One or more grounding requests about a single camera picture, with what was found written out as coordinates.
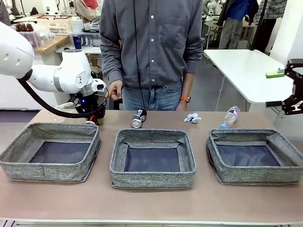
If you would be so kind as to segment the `person's right hand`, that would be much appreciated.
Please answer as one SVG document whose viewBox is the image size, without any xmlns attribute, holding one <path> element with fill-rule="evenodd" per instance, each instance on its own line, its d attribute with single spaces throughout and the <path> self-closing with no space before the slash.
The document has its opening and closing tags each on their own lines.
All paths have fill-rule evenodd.
<svg viewBox="0 0 303 227">
<path fill-rule="evenodd" d="M 123 82 L 121 80 L 113 81 L 109 86 L 109 97 L 113 101 L 117 101 L 122 98 Z"/>
</svg>

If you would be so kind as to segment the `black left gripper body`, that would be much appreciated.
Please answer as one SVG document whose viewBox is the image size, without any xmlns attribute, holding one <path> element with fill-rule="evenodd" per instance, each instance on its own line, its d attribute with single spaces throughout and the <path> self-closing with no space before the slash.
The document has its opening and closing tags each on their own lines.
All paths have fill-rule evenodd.
<svg viewBox="0 0 303 227">
<path fill-rule="evenodd" d="M 81 93 L 75 95 L 75 109 L 79 114 L 97 111 L 97 118 L 104 118 L 106 111 L 106 97 L 93 93 L 89 96 L 84 96 Z"/>
</svg>

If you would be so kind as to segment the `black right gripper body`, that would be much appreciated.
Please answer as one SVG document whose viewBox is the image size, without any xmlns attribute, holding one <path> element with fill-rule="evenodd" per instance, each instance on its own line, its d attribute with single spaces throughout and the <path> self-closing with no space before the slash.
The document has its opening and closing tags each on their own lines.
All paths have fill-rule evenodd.
<svg viewBox="0 0 303 227">
<path fill-rule="evenodd" d="M 301 96 L 303 94 L 303 78 L 295 78 L 293 81 L 292 95 Z"/>
</svg>

